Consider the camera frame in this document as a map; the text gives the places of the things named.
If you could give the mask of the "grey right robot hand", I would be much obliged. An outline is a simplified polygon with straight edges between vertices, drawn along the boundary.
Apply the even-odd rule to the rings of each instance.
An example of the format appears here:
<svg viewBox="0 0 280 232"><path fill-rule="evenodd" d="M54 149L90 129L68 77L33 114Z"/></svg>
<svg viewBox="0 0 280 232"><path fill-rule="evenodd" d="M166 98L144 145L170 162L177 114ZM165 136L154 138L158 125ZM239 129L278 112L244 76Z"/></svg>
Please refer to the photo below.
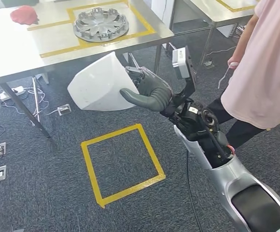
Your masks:
<svg viewBox="0 0 280 232"><path fill-rule="evenodd" d="M119 92L125 100L136 106L154 112L165 110L173 97L170 85L146 67L125 67L125 71L136 86L138 93L128 88Z"/></svg>

